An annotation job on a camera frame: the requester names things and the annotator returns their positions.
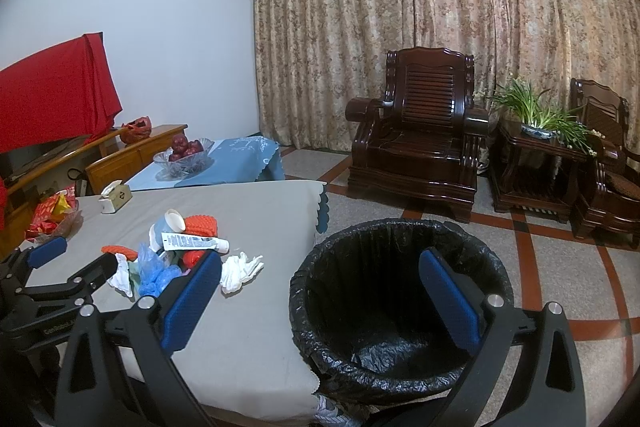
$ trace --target fruit bowl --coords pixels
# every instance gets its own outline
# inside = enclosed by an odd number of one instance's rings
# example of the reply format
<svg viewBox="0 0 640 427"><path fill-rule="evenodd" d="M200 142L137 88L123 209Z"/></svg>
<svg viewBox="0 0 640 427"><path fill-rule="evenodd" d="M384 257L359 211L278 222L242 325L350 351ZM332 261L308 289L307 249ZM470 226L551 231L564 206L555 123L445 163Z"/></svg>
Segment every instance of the fruit bowl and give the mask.
<svg viewBox="0 0 640 427"><path fill-rule="evenodd" d="M213 142L207 138L200 138L200 143L202 143L202 152L170 162L169 156L174 153L174 149L169 147L166 151L159 152L154 156L154 163L161 166L164 169L162 174L164 174L164 177L169 178L181 178L204 171L213 163L212 158L209 158Z"/></svg>

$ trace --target gray tablecloth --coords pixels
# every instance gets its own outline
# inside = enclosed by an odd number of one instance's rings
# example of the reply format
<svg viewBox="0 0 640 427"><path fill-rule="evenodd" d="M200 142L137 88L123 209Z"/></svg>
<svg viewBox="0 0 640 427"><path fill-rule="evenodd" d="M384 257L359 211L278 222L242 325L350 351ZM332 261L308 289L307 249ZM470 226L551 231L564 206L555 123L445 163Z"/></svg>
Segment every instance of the gray tablecloth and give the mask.
<svg viewBox="0 0 640 427"><path fill-rule="evenodd" d="M230 255L263 255L264 268L233 296L216 291L173 361L202 404L245 417L227 419L306 425L316 411L312 393L319 380L292 341L289 280L313 248L322 185L290 180L148 190L135 192L116 214L101 214L96 196L80 198L83 222L68 239L66 253L34 270L28 285L65 282L104 245L137 250L168 208L185 217L214 216L220 237L230 242ZM94 300L101 311L132 304L109 285L98 289ZM127 372L142 378L132 351L122 351Z"/></svg>

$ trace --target curtain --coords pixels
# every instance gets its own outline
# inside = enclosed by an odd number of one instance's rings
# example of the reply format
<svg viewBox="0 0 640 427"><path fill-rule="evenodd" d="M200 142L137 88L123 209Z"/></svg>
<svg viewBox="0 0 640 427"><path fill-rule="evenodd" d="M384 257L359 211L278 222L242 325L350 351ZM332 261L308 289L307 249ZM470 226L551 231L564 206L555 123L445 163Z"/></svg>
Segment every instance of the curtain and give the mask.
<svg viewBox="0 0 640 427"><path fill-rule="evenodd" d="M639 0L254 0L260 128L296 147L348 150L353 96L380 96L386 51L473 54L476 89L508 74L566 103L569 81L594 78L626 97L636 146Z"/></svg>

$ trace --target blue tablecloth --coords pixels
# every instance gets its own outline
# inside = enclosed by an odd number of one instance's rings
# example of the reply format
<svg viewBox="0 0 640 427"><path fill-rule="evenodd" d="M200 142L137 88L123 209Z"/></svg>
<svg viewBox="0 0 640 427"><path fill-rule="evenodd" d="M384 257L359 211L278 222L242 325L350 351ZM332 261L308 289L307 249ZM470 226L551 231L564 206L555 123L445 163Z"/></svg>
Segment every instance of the blue tablecloth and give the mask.
<svg viewBox="0 0 640 427"><path fill-rule="evenodd" d="M151 190L284 179L278 144L262 136L217 140L209 157L213 160L209 168L176 180L165 179L161 166L151 163L127 185L131 190Z"/></svg>

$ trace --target black garbage bag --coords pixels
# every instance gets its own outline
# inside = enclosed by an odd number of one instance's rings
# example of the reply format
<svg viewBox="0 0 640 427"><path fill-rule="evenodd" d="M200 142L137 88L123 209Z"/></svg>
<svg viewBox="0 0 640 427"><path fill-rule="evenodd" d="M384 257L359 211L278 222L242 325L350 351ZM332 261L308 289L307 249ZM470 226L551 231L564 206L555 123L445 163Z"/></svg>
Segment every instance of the black garbage bag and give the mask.
<svg viewBox="0 0 640 427"><path fill-rule="evenodd" d="M382 219L317 245L291 279L293 340L337 401L396 405L450 389L469 357L450 339L420 283L435 247L458 273L510 303L497 255L454 223Z"/></svg>

